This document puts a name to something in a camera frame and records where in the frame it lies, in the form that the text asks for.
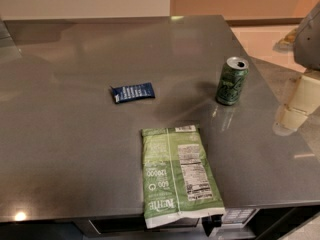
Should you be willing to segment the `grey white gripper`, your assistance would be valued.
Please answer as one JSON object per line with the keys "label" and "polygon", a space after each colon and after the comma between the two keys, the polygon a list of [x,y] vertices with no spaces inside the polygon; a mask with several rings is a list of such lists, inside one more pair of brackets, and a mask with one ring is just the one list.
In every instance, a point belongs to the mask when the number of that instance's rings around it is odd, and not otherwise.
{"label": "grey white gripper", "polygon": [[295,62],[309,69],[298,77],[288,99],[276,112],[273,131],[279,136],[296,132],[320,107],[320,2],[299,24],[293,53]]}

